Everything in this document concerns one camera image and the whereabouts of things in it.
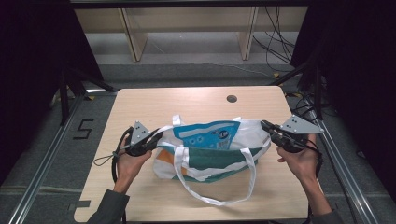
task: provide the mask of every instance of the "wrist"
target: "wrist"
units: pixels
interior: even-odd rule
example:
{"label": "wrist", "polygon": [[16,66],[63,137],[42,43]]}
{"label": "wrist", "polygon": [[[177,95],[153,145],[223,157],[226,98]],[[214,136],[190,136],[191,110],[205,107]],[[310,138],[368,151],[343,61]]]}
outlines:
{"label": "wrist", "polygon": [[332,211],[329,202],[322,192],[319,182],[316,179],[308,178],[301,180],[306,197],[312,208],[314,216],[328,214]]}
{"label": "wrist", "polygon": [[133,182],[132,178],[123,178],[121,176],[117,179],[116,184],[114,185],[113,191],[116,191],[116,192],[122,193],[122,194],[126,194],[129,187],[131,186],[132,182]]}
{"label": "wrist", "polygon": [[303,185],[303,187],[319,188],[318,180],[313,176],[303,176],[299,178],[299,181]]}

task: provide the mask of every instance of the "person's right hand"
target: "person's right hand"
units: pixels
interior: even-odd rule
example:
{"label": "person's right hand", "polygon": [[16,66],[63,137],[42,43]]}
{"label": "person's right hand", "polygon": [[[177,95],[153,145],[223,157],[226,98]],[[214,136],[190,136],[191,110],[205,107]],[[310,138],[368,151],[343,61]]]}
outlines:
{"label": "person's right hand", "polygon": [[[308,139],[313,143],[316,143],[316,136],[314,134],[309,134]],[[300,180],[308,202],[311,205],[312,214],[314,216],[329,214],[332,209],[330,208],[329,202],[321,191],[317,181],[316,170],[318,163],[318,153],[309,148],[306,148],[298,153],[289,153],[281,147],[278,147],[276,150],[277,154],[282,157],[277,161],[286,162],[290,170]]]}
{"label": "person's right hand", "polygon": [[[316,135],[311,133],[308,135],[308,139],[313,143],[316,143]],[[307,143],[311,147],[315,147],[308,141]],[[282,147],[277,147],[277,154],[281,156],[277,161],[286,162],[290,170],[300,181],[312,181],[317,179],[316,168],[318,163],[318,153],[311,149],[304,149],[298,153],[289,153]]]}

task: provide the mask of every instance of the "finger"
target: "finger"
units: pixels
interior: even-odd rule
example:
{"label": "finger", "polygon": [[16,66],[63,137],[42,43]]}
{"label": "finger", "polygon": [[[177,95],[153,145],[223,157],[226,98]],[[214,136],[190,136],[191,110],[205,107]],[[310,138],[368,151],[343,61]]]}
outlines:
{"label": "finger", "polygon": [[287,152],[285,151],[285,149],[283,149],[283,147],[277,147],[277,148],[276,148],[276,151],[277,151],[277,154],[278,154],[279,156],[281,156],[282,158],[285,157],[285,153],[287,153]]}
{"label": "finger", "polygon": [[120,149],[120,151],[119,151],[119,156],[122,156],[123,154],[125,154],[126,153],[126,150],[125,149]]}
{"label": "finger", "polygon": [[151,151],[151,150],[148,150],[145,154],[141,155],[140,157],[141,157],[144,161],[146,161],[146,160],[148,160],[148,159],[151,157],[151,155],[152,155],[152,151]]}
{"label": "finger", "polygon": [[277,162],[285,162],[285,159],[283,159],[283,157],[279,158],[279,159],[277,159]]}
{"label": "finger", "polygon": [[122,139],[121,147],[124,147],[126,144],[126,139],[128,138],[129,134],[127,134],[124,139]]}
{"label": "finger", "polygon": [[314,134],[314,133],[309,134],[309,135],[308,135],[308,140],[311,141],[311,142],[313,142],[313,143],[316,143],[316,141],[317,141],[317,135]]}

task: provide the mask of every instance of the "black curtain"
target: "black curtain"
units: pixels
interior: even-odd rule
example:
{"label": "black curtain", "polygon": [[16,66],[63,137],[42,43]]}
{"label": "black curtain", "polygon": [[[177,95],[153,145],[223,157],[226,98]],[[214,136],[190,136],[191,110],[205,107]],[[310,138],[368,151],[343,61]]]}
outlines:
{"label": "black curtain", "polygon": [[[396,2],[350,3],[338,21],[332,44],[321,52],[319,67],[326,77],[331,103],[359,149],[396,202]],[[308,9],[292,64],[305,62],[318,45],[324,27],[339,6]]]}
{"label": "black curtain", "polygon": [[54,0],[50,5],[28,0],[1,1],[0,52],[3,183],[48,113],[65,67],[103,78],[68,1]]}

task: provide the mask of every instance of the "sleeve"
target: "sleeve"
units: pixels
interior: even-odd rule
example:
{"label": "sleeve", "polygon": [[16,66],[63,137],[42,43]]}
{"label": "sleeve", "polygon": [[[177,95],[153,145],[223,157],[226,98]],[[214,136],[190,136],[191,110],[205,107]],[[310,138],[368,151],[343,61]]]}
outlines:
{"label": "sleeve", "polygon": [[119,224],[128,202],[129,196],[108,189],[87,223]]}
{"label": "sleeve", "polygon": [[343,224],[344,223],[343,219],[341,219],[340,214],[336,210],[325,215],[311,217],[311,220],[313,224],[333,224],[333,223]]}

